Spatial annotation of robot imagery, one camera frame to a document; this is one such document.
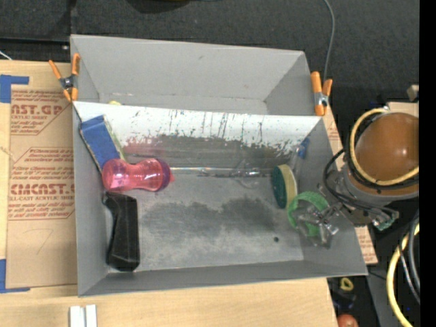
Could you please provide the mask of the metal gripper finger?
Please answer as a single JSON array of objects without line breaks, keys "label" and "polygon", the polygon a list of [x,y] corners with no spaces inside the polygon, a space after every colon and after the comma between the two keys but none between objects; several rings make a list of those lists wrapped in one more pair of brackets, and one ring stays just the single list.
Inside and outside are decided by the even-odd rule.
[{"label": "metal gripper finger", "polygon": [[337,228],[331,222],[335,213],[335,207],[328,207],[322,211],[319,211],[314,207],[301,208],[297,216],[297,223],[305,226],[307,229],[314,227],[324,228],[328,231],[336,231]]},{"label": "metal gripper finger", "polygon": [[331,222],[321,222],[317,224],[317,234],[315,244],[323,248],[330,248],[333,238],[339,232],[339,227]]}]

